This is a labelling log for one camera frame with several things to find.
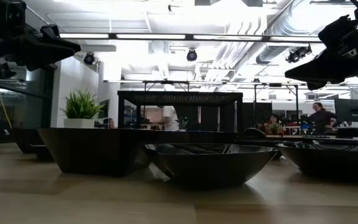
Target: white shirt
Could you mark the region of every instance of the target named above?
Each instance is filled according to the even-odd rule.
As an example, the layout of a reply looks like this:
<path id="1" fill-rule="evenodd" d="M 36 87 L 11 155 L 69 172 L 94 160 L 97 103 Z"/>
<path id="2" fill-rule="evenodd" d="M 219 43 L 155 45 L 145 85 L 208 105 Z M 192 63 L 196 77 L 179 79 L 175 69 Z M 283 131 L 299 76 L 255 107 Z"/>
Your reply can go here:
<path id="1" fill-rule="evenodd" d="M 178 115 L 177 115 L 177 111 L 173 106 L 164 106 L 164 108 L 162 108 L 162 116 L 166 121 L 164 125 L 166 131 L 179 130 L 179 124 L 177 122 Z"/>

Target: ceiling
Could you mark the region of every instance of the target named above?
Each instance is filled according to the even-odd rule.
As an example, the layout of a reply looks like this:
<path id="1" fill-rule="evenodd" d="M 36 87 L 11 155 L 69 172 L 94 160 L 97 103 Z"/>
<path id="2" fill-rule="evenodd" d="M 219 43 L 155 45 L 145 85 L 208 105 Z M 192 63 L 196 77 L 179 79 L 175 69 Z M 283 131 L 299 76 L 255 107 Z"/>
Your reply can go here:
<path id="1" fill-rule="evenodd" d="M 57 24 L 60 32 L 77 33 L 316 35 L 326 24 L 339 16 L 352 15 L 355 9 L 312 4 L 311 0 L 263 0 L 262 7 L 249 7 L 242 0 L 26 0 L 26 3 L 43 20 Z M 27 23 L 36 29 L 45 25 L 31 11 L 26 16 Z M 284 72 L 310 61 L 324 49 L 314 44 L 312 54 L 298 63 L 288 63 L 285 61 L 288 51 L 299 45 L 141 40 L 78 40 L 78 43 L 87 49 L 96 46 L 109 49 L 114 45 L 116 51 L 109 54 L 118 58 L 126 80 L 251 82 L 259 78 L 269 83 L 299 83 L 286 79 Z M 189 49 L 196 50 L 197 61 L 187 61 Z M 227 91 L 245 91 L 239 87 Z M 212 88 L 199 86 L 199 90 Z"/>

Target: bowl rim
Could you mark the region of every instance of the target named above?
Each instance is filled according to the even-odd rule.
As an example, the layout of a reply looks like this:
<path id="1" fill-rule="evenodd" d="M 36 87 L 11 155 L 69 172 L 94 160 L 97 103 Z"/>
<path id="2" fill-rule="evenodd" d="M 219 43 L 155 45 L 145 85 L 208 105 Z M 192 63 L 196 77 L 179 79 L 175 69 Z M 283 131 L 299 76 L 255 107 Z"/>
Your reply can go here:
<path id="1" fill-rule="evenodd" d="M 298 148 L 298 147 L 290 147 L 290 146 L 285 146 L 284 143 L 279 143 L 276 145 L 278 147 L 279 150 L 281 150 L 281 148 L 286 148 L 286 149 L 304 149 L 304 150 L 318 150 L 318 151 L 328 151 L 328 152 L 339 152 L 339 153 L 353 153 L 353 154 L 358 154 L 358 151 L 343 151 L 343 150 L 337 150 L 337 149 L 310 149 L 310 148 Z"/>
<path id="2" fill-rule="evenodd" d="M 155 151 L 157 154 L 159 155 L 167 155 L 167 156 L 205 156 L 205 155 L 239 155 L 239 154 L 261 154 L 261 153 L 267 153 L 267 152 L 278 152 L 278 148 L 275 147 L 266 147 L 266 146 L 250 146 L 250 145 L 240 145 L 240 144 L 231 144 L 231 143 L 157 143 L 157 144 L 145 144 L 144 146 L 149 146 L 149 145 L 153 145 L 153 146 L 158 146 L 158 145 L 166 145 L 166 144 L 230 144 L 230 145 L 235 145 L 235 146 L 246 146 L 246 147 L 262 147 L 262 148 L 266 148 L 268 150 L 266 151 L 262 151 L 262 152 L 236 152 L 236 153 L 200 153 L 200 154 L 167 154 L 167 153 L 161 153 L 158 152 L 154 149 L 149 149 L 148 150 L 152 150 Z"/>

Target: white planter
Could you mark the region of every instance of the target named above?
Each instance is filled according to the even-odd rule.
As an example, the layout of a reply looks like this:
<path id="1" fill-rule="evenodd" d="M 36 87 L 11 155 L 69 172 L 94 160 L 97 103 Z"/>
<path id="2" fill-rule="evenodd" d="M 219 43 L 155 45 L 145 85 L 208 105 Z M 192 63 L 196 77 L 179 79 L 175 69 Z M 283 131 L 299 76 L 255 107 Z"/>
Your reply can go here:
<path id="1" fill-rule="evenodd" d="M 94 119 L 65 119 L 65 128 L 94 128 Z"/>

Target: green plant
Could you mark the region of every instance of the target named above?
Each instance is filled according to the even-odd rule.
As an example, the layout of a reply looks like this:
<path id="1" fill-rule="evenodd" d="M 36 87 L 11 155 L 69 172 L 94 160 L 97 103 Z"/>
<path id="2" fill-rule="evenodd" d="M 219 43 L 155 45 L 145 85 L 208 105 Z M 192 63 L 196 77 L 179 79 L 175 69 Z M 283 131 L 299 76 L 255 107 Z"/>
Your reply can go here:
<path id="1" fill-rule="evenodd" d="M 177 123 L 179 124 L 179 129 L 180 130 L 186 129 L 188 122 L 189 120 L 187 119 L 187 117 L 180 117 L 179 120 L 177 120 Z"/>
<path id="2" fill-rule="evenodd" d="M 273 134 L 277 134 L 278 130 L 280 129 L 280 125 L 279 124 L 271 124 L 268 126 L 269 130 L 272 131 Z"/>
<path id="3" fill-rule="evenodd" d="M 70 119 L 93 119 L 104 107 L 95 103 L 94 96 L 87 90 L 75 90 L 66 97 L 66 109 L 61 109 L 67 118 Z"/>

